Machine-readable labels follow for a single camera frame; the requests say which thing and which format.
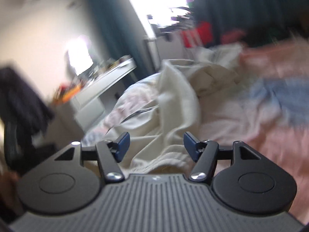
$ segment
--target clutter on desk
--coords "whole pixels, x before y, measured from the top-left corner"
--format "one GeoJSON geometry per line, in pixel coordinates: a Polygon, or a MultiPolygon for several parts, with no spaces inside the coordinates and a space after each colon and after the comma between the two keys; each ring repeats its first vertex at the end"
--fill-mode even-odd
{"type": "Polygon", "coordinates": [[[83,87],[90,86],[96,79],[104,75],[111,69],[116,68],[123,62],[129,60],[130,55],[125,55],[118,60],[113,58],[108,59],[106,62],[101,62],[100,64],[93,65],[91,71],[87,70],[87,75],[83,73],[73,79],[70,84],[61,84],[53,96],[53,104],[64,104],[68,102],[73,96],[81,91],[83,87]]]}

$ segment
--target desk drawer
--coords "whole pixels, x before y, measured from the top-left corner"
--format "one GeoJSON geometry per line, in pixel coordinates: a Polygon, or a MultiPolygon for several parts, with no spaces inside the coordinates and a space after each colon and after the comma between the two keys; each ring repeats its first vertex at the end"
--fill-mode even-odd
{"type": "Polygon", "coordinates": [[[87,132],[92,124],[103,115],[105,108],[99,98],[85,105],[74,118],[84,132],[87,132]]]}

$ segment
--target blue clip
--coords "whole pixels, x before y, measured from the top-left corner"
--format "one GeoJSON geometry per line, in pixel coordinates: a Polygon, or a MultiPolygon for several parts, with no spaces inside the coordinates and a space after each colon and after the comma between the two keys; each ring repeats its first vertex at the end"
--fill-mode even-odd
{"type": "Polygon", "coordinates": [[[191,132],[185,132],[183,136],[183,144],[194,162],[198,161],[206,147],[206,143],[199,141],[191,134],[191,132]]]}
{"type": "Polygon", "coordinates": [[[112,153],[117,163],[121,162],[130,147],[130,134],[125,132],[112,143],[112,153]]]}

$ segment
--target ribbed gray platform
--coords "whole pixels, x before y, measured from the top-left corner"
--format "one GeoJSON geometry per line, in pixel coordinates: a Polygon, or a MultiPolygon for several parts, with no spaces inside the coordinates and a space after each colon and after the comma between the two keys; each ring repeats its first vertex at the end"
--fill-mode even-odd
{"type": "Polygon", "coordinates": [[[302,225],[286,212],[271,217],[233,213],[217,203],[208,186],[174,174],[131,175],[123,183],[104,187],[83,210],[61,217],[26,213],[10,228],[16,232],[292,232],[302,225]]]}

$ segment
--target bed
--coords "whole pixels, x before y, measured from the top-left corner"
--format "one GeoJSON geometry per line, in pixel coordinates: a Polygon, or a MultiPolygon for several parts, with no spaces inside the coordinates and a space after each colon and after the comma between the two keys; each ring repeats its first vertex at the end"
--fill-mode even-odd
{"type": "MultiPolygon", "coordinates": [[[[82,140],[93,145],[123,131],[131,146],[120,167],[130,173],[185,173],[194,163],[182,135],[221,145],[242,140],[284,168],[298,193],[290,213],[309,222],[309,44],[296,38],[244,48],[199,49],[197,61],[164,60],[82,140]]],[[[217,172],[229,166],[220,161],[217,172]]]]}

